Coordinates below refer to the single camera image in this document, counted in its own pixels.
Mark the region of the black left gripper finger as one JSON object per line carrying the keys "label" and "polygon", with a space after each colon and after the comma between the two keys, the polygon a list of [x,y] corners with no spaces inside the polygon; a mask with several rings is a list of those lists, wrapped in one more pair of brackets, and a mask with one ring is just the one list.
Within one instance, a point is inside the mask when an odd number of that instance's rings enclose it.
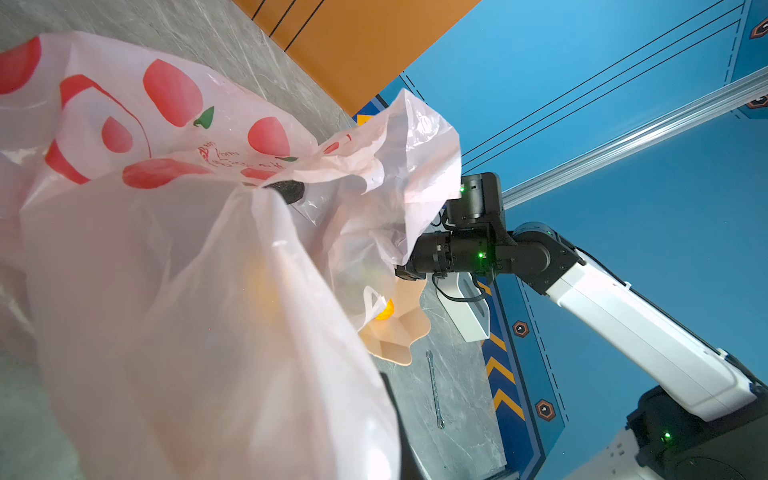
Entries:
{"label": "black left gripper finger", "polygon": [[417,458],[414,455],[414,452],[410,446],[410,443],[407,438],[406,430],[403,424],[402,416],[400,414],[399,407],[396,402],[396,398],[391,386],[391,382],[389,380],[389,377],[385,373],[380,374],[381,379],[384,383],[384,386],[386,388],[388,397],[394,407],[396,418],[398,422],[398,433],[399,433],[399,441],[401,445],[401,454],[400,454],[400,479],[401,480],[423,480],[423,473],[419,467],[419,464],[417,462]]}

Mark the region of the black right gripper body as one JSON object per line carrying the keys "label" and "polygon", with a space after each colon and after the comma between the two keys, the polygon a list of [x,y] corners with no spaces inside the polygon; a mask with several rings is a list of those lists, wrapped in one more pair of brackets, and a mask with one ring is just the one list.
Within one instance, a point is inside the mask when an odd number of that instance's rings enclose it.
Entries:
{"label": "black right gripper body", "polygon": [[411,263],[406,265],[397,265],[395,267],[395,275],[398,278],[407,281],[418,281],[426,279],[426,274],[419,272]]}

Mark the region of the dark avocado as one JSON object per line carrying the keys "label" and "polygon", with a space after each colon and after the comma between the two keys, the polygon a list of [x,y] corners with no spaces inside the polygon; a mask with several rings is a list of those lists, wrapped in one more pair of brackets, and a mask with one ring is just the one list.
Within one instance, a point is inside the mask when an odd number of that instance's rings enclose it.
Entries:
{"label": "dark avocado", "polygon": [[302,200],[306,192],[305,184],[295,180],[270,183],[268,185],[264,185],[264,188],[277,192],[288,205]]}

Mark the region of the pink printed plastic bag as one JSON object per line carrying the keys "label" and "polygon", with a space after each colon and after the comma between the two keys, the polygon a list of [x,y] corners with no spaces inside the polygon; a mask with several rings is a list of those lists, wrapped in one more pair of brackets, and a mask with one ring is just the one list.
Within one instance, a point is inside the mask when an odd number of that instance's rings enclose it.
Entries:
{"label": "pink printed plastic bag", "polygon": [[1,342],[89,479],[399,479],[359,332],[460,173],[407,92],[319,142],[207,66],[38,35],[1,55]]}

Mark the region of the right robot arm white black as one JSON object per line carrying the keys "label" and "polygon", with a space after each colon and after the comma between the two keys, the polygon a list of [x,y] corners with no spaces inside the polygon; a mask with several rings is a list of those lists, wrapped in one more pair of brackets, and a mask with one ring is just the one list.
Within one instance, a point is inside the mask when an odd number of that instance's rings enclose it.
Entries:
{"label": "right robot arm white black", "polygon": [[638,365],[684,410],[713,421],[754,402],[761,386],[717,350],[618,279],[549,226],[506,227],[500,179],[462,177],[446,202],[442,230],[421,235],[396,269],[407,280],[468,273],[489,281],[516,276],[582,320]]}

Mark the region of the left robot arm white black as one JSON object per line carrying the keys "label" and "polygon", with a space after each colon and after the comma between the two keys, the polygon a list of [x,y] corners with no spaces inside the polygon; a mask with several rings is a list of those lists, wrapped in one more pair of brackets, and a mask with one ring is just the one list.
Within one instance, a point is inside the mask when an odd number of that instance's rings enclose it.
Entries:
{"label": "left robot arm white black", "polygon": [[[475,406],[490,412],[501,435],[504,467],[497,479],[537,479],[552,459],[555,441],[548,426],[564,414],[551,398],[538,404],[519,392],[522,380],[495,361],[481,392],[465,384],[450,391],[466,398],[451,408],[448,390],[429,375],[436,428],[449,440],[467,429],[450,420]],[[679,366],[647,362],[657,386],[644,393],[614,441],[569,473],[571,479],[764,479],[767,476],[767,386],[725,351]]]}

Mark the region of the yellow lemon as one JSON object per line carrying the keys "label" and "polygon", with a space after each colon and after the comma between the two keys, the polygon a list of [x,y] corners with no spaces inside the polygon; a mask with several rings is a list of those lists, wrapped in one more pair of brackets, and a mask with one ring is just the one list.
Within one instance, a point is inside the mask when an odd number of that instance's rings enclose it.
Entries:
{"label": "yellow lemon", "polygon": [[392,299],[389,299],[385,308],[375,317],[377,321],[386,321],[394,315],[395,307]]}

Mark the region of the silver wrench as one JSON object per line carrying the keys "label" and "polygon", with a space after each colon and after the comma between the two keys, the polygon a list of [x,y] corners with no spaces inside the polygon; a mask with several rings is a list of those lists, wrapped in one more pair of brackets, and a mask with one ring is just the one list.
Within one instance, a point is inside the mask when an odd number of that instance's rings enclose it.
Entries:
{"label": "silver wrench", "polygon": [[436,416],[436,425],[439,429],[444,429],[445,421],[442,415],[440,398],[439,398],[439,393],[437,388],[437,377],[436,377],[436,371],[435,371],[434,355],[431,350],[427,350],[425,353],[425,356],[426,356],[426,359],[428,362],[428,368],[429,368],[431,391],[432,391],[433,404],[434,404],[434,410],[435,410],[435,416]]}

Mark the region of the pink fruit plate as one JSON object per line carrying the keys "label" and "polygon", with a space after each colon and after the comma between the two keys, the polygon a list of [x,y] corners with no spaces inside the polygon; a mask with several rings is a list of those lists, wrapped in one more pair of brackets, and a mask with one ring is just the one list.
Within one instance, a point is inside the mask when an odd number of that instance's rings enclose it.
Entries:
{"label": "pink fruit plate", "polygon": [[379,359],[401,366],[412,363],[412,345],[426,337],[431,322],[420,305],[425,280],[395,282],[394,315],[386,321],[371,320],[359,332],[367,351]]}

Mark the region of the white grey tissue box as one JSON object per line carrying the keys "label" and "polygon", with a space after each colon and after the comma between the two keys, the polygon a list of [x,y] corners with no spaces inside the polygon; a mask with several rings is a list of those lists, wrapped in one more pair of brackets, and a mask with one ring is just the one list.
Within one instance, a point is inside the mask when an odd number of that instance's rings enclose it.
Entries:
{"label": "white grey tissue box", "polygon": [[491,312],[485,298],[476,302],[465,299],[478,297],[482,291],[476,287],[468,273],[449,273],[437,280],[438,300],[445,309],[463,340],[467,343],[490,337]]}

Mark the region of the right aluminium corner post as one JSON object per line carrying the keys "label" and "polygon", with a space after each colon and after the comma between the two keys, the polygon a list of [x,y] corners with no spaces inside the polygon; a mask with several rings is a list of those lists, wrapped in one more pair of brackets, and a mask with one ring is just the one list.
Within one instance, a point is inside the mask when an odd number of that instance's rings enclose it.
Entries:
{"label": "right aluminium corner post", "polygon": [[737,109],[767,92],[765,67],[662,115],[502,194],[509,210]]}

